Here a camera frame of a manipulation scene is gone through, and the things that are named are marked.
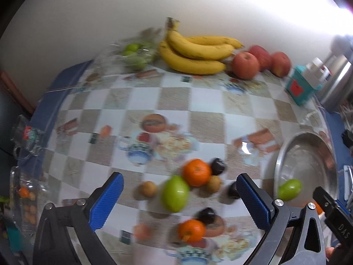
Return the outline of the brown kiwi fruit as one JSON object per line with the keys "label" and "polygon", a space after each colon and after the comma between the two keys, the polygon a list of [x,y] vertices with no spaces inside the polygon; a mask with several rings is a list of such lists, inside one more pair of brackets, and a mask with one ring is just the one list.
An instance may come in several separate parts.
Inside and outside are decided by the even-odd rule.
{"label": "brown kiwi fruit", "polygon": [[206,190],[210,194],[214,194],[218,192],[222,186],[222,179],[217,176],[217,175],[212,175],[210,176],[207,184],[206,184]]}
{"label": "brown kiwi fruit", "polygon": [[139,186],[139,193],[146,198],[152,198],[157,194],[157,185],[152,181],[144,181]]}

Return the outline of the patterned tablecloth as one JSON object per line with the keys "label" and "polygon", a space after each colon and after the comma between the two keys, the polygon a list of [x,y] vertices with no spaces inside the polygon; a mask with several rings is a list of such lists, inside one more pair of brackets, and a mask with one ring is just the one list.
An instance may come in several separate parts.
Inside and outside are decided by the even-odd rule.
{"label": "patterned tablecloth", "polygon": [[[262,233],[241,200],[227,189],[245,172],[273,192],[280,147],[294,134],[317,133],[330,143],[334,127],[314,101],[297,106],[285,82],[264,73],[251,81],[226,74],[195,77],[163,66],[143,74],[103,75],[92,63],[63,71],[32,117],[44,131],[44,148],[22,161],[22,170],[47,181],[60,206],[89,196],[113,172],[124,189],[97,236],[118,264],[242,264]],[[152,181],[161,190],[192,159],[224,161],[220,190],[192,188],[186,206],[169,212],[160,196],[138,189]],[[212,208],[215,222],[201,241],[182,242],[184,221]]]}

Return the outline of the teal box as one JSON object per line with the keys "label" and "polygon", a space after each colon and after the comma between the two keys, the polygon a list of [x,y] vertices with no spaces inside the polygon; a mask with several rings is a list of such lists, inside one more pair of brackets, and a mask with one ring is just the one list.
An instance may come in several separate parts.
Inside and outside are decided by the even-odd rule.
{"label": "teal box", "polygon": [[304,105],[321,88],[321,83],[306,66],[296,66],[285,89],[297,105]]}

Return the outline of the red apple far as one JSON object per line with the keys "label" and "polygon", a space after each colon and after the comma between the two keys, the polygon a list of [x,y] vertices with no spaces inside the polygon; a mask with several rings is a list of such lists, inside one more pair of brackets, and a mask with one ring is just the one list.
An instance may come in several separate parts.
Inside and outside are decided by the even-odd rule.
{"label": "red apple far", "polygon": [[272,64],[270,72],[279,78],[287,76],[291,70],[291,61],[289,57],[283,52],[275,52],[271,55]]}

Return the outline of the red apple near bananas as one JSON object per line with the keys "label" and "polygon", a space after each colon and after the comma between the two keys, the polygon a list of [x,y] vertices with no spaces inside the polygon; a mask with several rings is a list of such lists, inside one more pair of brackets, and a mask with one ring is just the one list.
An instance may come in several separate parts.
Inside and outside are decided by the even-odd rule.
{"label": "red apple near bananas", "polygon": [[232,71],[238,78],[251,80],[260,71],[260,63],[253,54],[242,51],[234,56]]}

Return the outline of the banana bunch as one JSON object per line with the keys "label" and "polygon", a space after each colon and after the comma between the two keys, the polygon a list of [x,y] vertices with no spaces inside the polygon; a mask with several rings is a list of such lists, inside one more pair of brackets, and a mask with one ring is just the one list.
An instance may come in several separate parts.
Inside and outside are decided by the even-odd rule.
{"label": "banana bunch", "polygon": [[214,75],[225,71],[223,60],[243,44],[228,36],[185,37],[178,32],[180,22],[167,18],[165,39],[159,44],[159,54],[167,66],[192,75]]}

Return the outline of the dark plum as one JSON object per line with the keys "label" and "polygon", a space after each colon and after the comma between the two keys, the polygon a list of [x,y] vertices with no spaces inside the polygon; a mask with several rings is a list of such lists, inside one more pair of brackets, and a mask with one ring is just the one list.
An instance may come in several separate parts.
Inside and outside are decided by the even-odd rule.
{"label": "dark plum", "polygon": [[238,193],[238,190],[237,190],[237,186],[236,186],[236,182],[232,182],[232,184],[230,184],[228,186],[228,189],[227,189],[227,196],[228,198],[230,199],[233,199],[233,200],[238,200],[240,199],[240,195]]}
{"label": "dark plum", "polygon": [[199,211],[197,214],[197,220],[199,220],[204,225],[209,225],[215,222],[216,216],[216,212],[212,208],[207,207]]}
{"label": "dark plum", "polygon": [[227,169],[227,166],[224,163],[224,161],[221,160],[220,158],[214,158],[211,161],[210,168],[211,168],[212,174],[215,176],[218,176],[218,175],[221,175]]}

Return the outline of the bag of green fruits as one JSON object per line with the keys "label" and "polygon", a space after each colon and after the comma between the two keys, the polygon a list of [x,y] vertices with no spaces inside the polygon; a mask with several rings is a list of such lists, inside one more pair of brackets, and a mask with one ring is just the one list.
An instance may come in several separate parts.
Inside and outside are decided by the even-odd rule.
{"label": "bag of green fruits", "polygon": [[94,58],[94,68],[103,75],[144,71],[157,56],[162,28],[148,28],[131,38],[111,43]]}

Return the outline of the stainless steel kettle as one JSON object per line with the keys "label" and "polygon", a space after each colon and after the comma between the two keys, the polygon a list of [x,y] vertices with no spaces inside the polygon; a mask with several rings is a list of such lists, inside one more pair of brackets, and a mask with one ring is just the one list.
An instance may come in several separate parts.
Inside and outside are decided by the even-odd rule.
{"label": "stainless steel kettle", "polygon": [[330,77],[316,97],[327,112],[334,112],[352,91],[352,60],[339,55],[333,58],[327,68]]}

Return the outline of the stainless steel bowl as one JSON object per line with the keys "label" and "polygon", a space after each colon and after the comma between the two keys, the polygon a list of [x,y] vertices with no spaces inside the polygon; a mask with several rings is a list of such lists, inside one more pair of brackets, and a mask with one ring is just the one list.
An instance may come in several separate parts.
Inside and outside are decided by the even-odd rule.
{"label": "stainless steel bowl", "polygon": [[336,162],[328,144],[317,133],[302,131],[287,139],[276,160],[273,196],[278,199],[278,189],[287,180],[302,183],[300,194],[293,200],[284,201],[289,206],[303,207],[313,202],[313,192],[322,187],[338,198],[338,174]]}

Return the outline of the plastic bag of snacks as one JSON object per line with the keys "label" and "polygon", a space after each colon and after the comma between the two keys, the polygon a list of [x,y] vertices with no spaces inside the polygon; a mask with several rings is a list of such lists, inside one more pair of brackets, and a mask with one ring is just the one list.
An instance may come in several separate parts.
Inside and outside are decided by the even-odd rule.
{"label": "plastic bag of snacks", "polygon": [[47,181],[23,173],[18,166],[9,176],[9,207],[15,225],[23,234],[34,235],[51,192]]}

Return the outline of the green apple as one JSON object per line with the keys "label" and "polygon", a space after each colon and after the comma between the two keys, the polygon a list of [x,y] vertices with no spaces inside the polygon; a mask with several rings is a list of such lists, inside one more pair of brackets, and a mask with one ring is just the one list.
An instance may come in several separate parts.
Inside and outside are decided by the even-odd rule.
{"label": "green apple", "polygon": [[302,190],[302,183],[297,179],[287,180],[278,189],[278,198],[283,201],[290,201],[295,199]]}
{"label": "green apple", "polygon": [[190,187],[179,175],[171,176],[161,191],[161,204],[169,212],[180,212],[188,202]]}

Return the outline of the red apple middle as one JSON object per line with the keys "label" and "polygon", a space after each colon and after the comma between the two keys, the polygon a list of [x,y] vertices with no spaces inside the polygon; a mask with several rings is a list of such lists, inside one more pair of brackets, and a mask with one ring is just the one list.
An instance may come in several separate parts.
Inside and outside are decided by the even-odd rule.
{"label": "red apple middle", "polygon": [[272,56],[269,54],[267,50],[259,45],[252,45],[248,52],[257,58],[260,64],[260,71],[263,72],[265,70],[270,69],[272,65]]}

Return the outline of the orange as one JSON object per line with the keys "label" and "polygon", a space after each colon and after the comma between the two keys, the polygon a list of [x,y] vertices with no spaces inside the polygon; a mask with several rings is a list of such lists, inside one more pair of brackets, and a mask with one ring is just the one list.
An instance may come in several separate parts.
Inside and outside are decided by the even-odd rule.
{"label": "orange", "polygon": [[317,211],[317,214],[321,215],[323,213],[323,210],[321,209],[319,204],[317,204],[317,202],[314,202],[314,205],[315,205],[315,209]]}
{"label": "orange", "polygon": [[206,225],[199,220],[190,219],[178,225],[177,233],[182,242],[201,241],[205,235]]}
{"label": "orange", "polygon": [[200,159],[192,159],[186,163],[181,172],[181,176],[191,187],[205,185],[211,177],[210,165]]}

